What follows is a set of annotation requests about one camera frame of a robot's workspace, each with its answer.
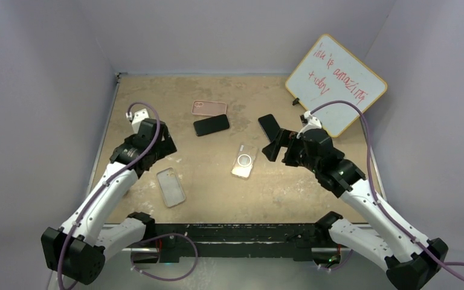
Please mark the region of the grey clear phone case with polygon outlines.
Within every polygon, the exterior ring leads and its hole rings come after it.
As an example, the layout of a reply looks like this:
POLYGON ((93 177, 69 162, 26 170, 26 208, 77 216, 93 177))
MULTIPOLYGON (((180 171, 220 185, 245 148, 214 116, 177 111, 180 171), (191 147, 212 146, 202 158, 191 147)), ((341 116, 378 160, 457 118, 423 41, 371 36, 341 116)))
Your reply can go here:
POLYGON ((185 201, 185 193, 174 168, 158 172, 156 178, 166 207, 172 208, 185 201))

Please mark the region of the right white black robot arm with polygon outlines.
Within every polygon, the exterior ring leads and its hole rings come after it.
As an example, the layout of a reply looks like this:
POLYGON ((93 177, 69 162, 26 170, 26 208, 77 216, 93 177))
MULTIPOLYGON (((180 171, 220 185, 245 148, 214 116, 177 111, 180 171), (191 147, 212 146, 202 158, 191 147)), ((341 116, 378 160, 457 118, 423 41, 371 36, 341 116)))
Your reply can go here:
POLYGON ((380 198, 365 174, 334 147, 325 130, 299 134, 281 129, 262 153, 274 162, 283 147, 283 164, 308 169, 322 188, 355 209, 375 231, 362 230, 331 211, 315 224, 319 244, 349 247, 378 265, 396 289, 421 289, 439 272, 439 262, 448 252, 446 243, 429 239, 380 198))

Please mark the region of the clear magsafe phone case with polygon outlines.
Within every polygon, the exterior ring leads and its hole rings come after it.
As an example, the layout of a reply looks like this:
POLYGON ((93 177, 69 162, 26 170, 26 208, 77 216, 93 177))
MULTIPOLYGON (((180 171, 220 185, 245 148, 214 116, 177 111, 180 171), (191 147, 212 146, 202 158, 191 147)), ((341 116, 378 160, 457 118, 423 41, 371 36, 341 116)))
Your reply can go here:
POLYGON ((231 174, 235 177, 248 179, 253 171, 258 148, 242 143, 234 159, 231 174))

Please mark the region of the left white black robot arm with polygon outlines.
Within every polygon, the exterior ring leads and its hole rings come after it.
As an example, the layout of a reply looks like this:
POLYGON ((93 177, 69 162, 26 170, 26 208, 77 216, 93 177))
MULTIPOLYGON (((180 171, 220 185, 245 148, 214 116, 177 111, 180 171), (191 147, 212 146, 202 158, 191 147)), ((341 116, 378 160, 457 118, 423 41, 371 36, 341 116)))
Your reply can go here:
POLYGON ((176 147, 167 125, 145 118, 134 122, 134 134, 114 149, 105 172, 83 204, 59 228, 48 227, 41 244, 49 269, 84 285, 92 283, 105 262, 133 243, 151 246, 156 239, 155 221, 133 212, 119 225, 104 230, 107 218, 142 174, 176 147))

